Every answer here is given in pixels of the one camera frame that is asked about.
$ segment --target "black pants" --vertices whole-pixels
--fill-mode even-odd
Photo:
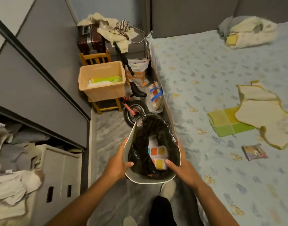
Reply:
[[[171,204],[167,198],[157,196],[149,213],[149,226],[177,226],[173,219]]]

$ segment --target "drawer handle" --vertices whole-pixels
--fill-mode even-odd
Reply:
[[[72,185],[68,185],[67,197],[70,197],[71,194],[72,194]]]
[[[52,201],[53,198],[53,190],[54,190],[54,186],[50,186],[48,188],[48,194],[47,194],[47,203]]]

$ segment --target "light blue bed sheet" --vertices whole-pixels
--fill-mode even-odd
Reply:
[[[256,129],[219,138],[207,118],[237,106],[236,85],[252,80],[276,93],[288,111],[288,22],[278,24],[273,44],[238,50],[215,30],[148,41],[187,159],[203,179],[214,179],[210,186],[240,225],[288,225],[288,147],[270,147]],[[269,158],[248,161],[241,146],[257,143]]]

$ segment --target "gray floor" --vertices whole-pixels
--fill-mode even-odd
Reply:
[[[131,128],[125,123],[123,113],[114,110],[96,116],[96,178],[113,156]],[[191,225],[188,208],[182,196],[181,182],[175,179],[177,189],[171,200],[174,219],[178,226]],[[122,225],[124,217],[131,215],[139,226],[149,225],[149,211],[161,185],[140,185],[130,180],[119,180],[104,196],[91,217],[91,225]]]

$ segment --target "hand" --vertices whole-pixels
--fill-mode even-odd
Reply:
[[[128,168],[133,166],[133,162],[123,163],[123,150],[127,138],[121,143],[118,152],[111,157],[103,171],[102,176],[110,179],[113,183],[124,177]]]
[[[166,165],[177,174],[177,176],[183,180],[190,188],[197,190],[198,186],[204,184],[203,180],[191,165],[191,163],[186,159],[184,149],[180,143],[180,140],[177,140],[180,152],[181,152],[181,166],[176,166],[173,162],[166,159]]]

